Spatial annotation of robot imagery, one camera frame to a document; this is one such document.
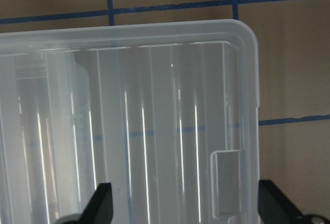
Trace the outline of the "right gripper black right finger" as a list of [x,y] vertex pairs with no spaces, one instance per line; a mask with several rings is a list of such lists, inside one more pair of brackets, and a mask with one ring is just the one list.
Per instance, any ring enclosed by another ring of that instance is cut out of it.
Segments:
[[307,223],[302,212],[271,180],[259,180],[258,214],[267,224]]

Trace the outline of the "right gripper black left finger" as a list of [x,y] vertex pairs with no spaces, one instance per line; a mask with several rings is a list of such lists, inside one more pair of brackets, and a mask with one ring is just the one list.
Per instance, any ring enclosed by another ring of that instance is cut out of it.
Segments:
[[113,219],[111,183],[100,183],[76,223],[108,223]]

